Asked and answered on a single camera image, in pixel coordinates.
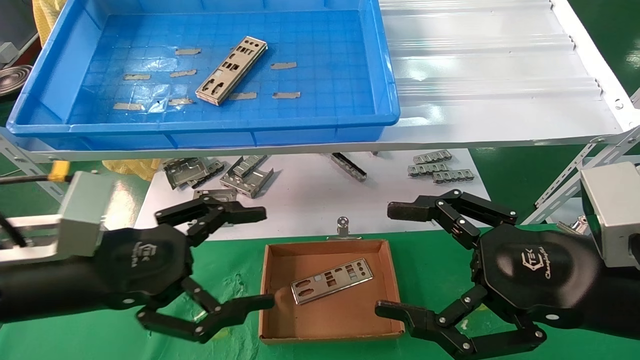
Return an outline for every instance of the robotic arm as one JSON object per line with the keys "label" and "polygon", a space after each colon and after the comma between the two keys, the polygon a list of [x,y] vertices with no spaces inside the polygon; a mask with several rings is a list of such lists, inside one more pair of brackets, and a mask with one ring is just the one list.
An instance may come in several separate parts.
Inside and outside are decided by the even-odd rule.
{"label": "robotic arm", "polygon": [[[87,198],[84,186],[92,188],[94,196],[89,199],[100,203],[98,176],[76,174],[61,214],[48,218],[58,228],[55,241],[0,250],[0,323],[143,306],[136,318],[144,328],[205,343],[223,327],[242,324],[250,311],[274,306],[272,295],[220,304],[190,278],[191,247],[199,246],[226,222],[266,219],[264,208],[244,208],[235,201],[201,197],[157,212],[157,227],[104,231],[99,222],[88,220],[86,213],[74,213],[80,209],[72,206],[74,202]],[[197,220],[186,235],[174,228],[193,219]],[[27,227],[33,230],[35,226],[24,225],[22,230]],[[79,255],[86,249],[72,246],[71,241],[79,234],[86,236],[82,242],[91,244],[93,251]],[[182,293],[207,316],[189,322],[157,312]]]}
{"label": "robotic arm", "polygon": [[[635,168],[633,171],[640,179]],[[588,185],[585,188],[590,196],[598,192]],[[514,226],[514,211],[459,190],[420,196],[411,203],[391,202],[387,215],[397,220],[435,220],[460,245],[472,250],[471,280],[476,285],[443,311],[384,300],[375,307],[378,316],[403,321],[411,336],[438,343],[455,359],[534,350],[547,339],[535,323],[640,340],[640,322],[629,321],[640,319],[640,272],[632,266],[606,266],[600,254],[612,239],[521,230]],[[494,228],[482,234],[463,215]],[[603,218],[604,214],[592,217],[593,221]],[[626,257],[637,254],[640,246],[635,241],[638,234],[627,234],[624,240],[627,237]],[[460,333],[455,326],[481,304],[515,329],[475,338]]]}

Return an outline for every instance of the green floor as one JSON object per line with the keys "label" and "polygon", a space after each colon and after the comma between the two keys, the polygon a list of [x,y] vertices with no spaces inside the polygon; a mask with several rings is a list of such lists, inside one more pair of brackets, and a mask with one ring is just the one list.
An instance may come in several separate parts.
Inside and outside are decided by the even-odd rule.
{"label": "green floor", "polygon": [[[630,95],[640,87],[640,13],[638,0],[570,0],[603,57]],[[0,104],[0,124],[10,106]],[[580,145],[472,149],[471,155],[492,200],[529,214],[533,203],[582,148]],[[100,163],[75,164],[80,168],[104,169]],[[14,170],[0,159],[0,175]],[[135,176],[113,175],[121,196],[134,212],[122,215],[120,225],[131,225],[148,184]],[[0,211],[10,217],[55,211],[57,204],[34,185],[0,189]]]}

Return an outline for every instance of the cardboard box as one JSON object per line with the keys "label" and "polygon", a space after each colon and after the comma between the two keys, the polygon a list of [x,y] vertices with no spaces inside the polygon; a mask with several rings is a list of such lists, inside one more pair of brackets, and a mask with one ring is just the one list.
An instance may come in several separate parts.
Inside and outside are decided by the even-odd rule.
{"label": "cardboard box", "polygon": [[[291,283],[365,258],[373,279],[297,305]],[[377,300],[400,301],[387,240],[320,241],[267,245],[262,291],[276,296],[273,309],[260,311],[259,338],[265,344],[299,341],[396,338],[404,323],[378,317]]]}

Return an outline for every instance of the robotic hand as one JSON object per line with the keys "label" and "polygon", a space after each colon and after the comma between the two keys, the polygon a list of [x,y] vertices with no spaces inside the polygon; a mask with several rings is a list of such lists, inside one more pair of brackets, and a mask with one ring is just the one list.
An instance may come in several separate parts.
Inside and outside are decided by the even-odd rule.
{"label": "robotic hand", "polygon": [[[606,267],[588,236],[520,230],[514,211],[459,190],[391,202],[387,215],[435,220],[473,250],[471,281],[476,285],[443,311],[384,300],[375,307],[378,316],[403,321],[411,336],[434,341],[455,359],[534,350],[547,339],[536,322],[640,340],[640,271]],[[494,228],[481,234],[462,215]],[[516,329],[475,338],[460,333],[456,324],[481,304]]]}
{"label": "robotic hand", "polygon": [[[92,179],[84,182],[89,187],[100,181],[91,178],[92,174],[80,175],[85,180]],[[69,193],[81,193],[80,175],[76,174],[77,182],[71,184]],[[136,318],[144,328],[205,343],[223,327],[242,324],[250,311],[274,306],[272,295],[242,297],[220,304],[190,278],[191,247],[200,245],[225,222],[244,224],[266,219],[264,208],[244,208],[236,201],[201,197],[157,212],[155,228],[102,231],[101,240],[93,241],[92,251],[80,256],[81,249],[77,247],[71,255],[65,253],[69,250],[65,246],[68,248],[72,241],[62,241],[62,237],[82,234],[82,243],[91,243],[87,229],[93,228],[87,228],[90,222],[78,221],[85,214],[70,209],[74,200],[73,195],[69,197],[71,200],[65,199],[62,215],[55,221],[60,232],[57,242],[0,247],[0,323],[143,306]],[[193,219],[197,221],[187,235],[174,228]],[[73,232],[71,227],[83,231]],[[207,312],[199,322],[156,312],[183,292]]]}

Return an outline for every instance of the small metal piece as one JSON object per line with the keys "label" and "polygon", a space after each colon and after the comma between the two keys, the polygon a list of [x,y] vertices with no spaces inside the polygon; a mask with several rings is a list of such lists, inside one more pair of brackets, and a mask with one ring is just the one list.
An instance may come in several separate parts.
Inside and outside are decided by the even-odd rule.
{"label": "small metal piece", "polygon": [[240,177],[244,177],[249,174],[253,169],[257,168],[260,163],[267,159],[266,155],[258,156],[251,155],[247,156],[238,166],[234,167],[234,172],[236,175]]}
{"label": "small metal piece", "polygon": [[338,218],[338,236],[327,236],[327,240],[360,240],[361,236],[349,236],[349,218],[348,217],[339,217]]}
{"label": "small metal piece", "polygon": [[292,63],[273,63],[271,64],[271,70],[292,69],[297,66],[298,66],[298,63],[296,63],[295,61]]}
{"label": "small metal piece", "polygon": [[251,100],[258,97],[258,94],[255,92],[234,92],[229,95],[229,100]]}
{"label": "small metal piece", "polygon": [[433,173],[433,182],[436,184],[451,183],[453,181],[471,181],[475,178],[476,176],[469,169]]}
{"label": "small metal piece", "polygon": [[347,159],[345,155],[340,152],[334,152],[331,154],[331,160],[338,164],[340,168],[346,171],[357,181],[361,183],[367,179],[367,173],[364,172],[358,165],[355,165],[351,160]]}
{"label": "small metal piece", "polygon": [[296,304],[301,305],[373,279],[364,258],[336,266],[291,283]]}
{"label": "small metal piece", "polygon": [[200,54],[200,52],[202,51],[202,49],[196,48],[196,49],[176,49],[175,50],[175,54],[176,55],[195,55],[195,54]]}
{"label": "small metal piece", "polygon": [[170,78],[179,78],[181,76],[191,76],[191,75],[195,75],[197,72],[196,69],[192,69],[192,70],[185,70],[185,71],[176,71],[176,72],[172,72],[171,74],[169,74]]}
{"label": "small metal piece", "polygon": [[587,217],[584,215],[579,216],[571,225],[567,225],[564,222],[559,221],[557,223],[557,227],[569,234],[588,235],[589,232],[589,223],[587,223]]}
{"label": "small metal piece", "polygon": [[237,191],[235,189],[215,189],[215,190],[196,190],[193,192],[193,198],[197,199],[203,195],[212,197],[220,202],[236,201]]}
{"label": "small metal piece", "polygon": [[297,99],[300,97],[300,92],[275,92],[271,97],[274,99]]}
{"label": "small metal piece", "polygon": [[171,99],[169,100],[169,106],[177,106],[177,105],[188,105],[193,104],[193,100],[188,97],[181,97],[179,99]]}
{"label": "small metal piece", "polygon": [[426,176],[431,175],[434,172],[439,171],[448,171],[449,167],[446,164],[438,163],[438,164],[420,164],[420,165],[410,165],[407,168],[407,173],[411,177],[417,176]]}
{"label": "small metal piece", "polygon": [[416,165],[440,163],[443,161],[451,160],[451,158],[453,158],[453,156],[448,150],[440,150],[440,151],[428,152],[427,154],[414,156],[413,163]]}
{"label": "small metal piece", "polygon": [[269,181],[269,178],[273,175],[273,169],[269,172],[260,170],[254,170],[250,172],[246,177],[242,178],[237,176],[234,172],[234,168],[244,159],[240,157],[236,163],[227,171],[227,173],[220,179],[220,184],[227,188],[236,189],[239,193],[255,198],[260,192],[262,187]]}
{"label": "small metal piece", "polygon": [[130,110],[130,111],[140,111],[142,110],[142,104],[129,104],[127,102],[116,102],[113,105],[114,110]]}
{"label": "small metal piece", "polygon": [[245,37],[198,87],[196,96],[220,106],[266,50],[266,42]]}
{"label": "small metal piece", "polygon": [[150,78],[149,74],[124,74],[125,80],[149,80]]}

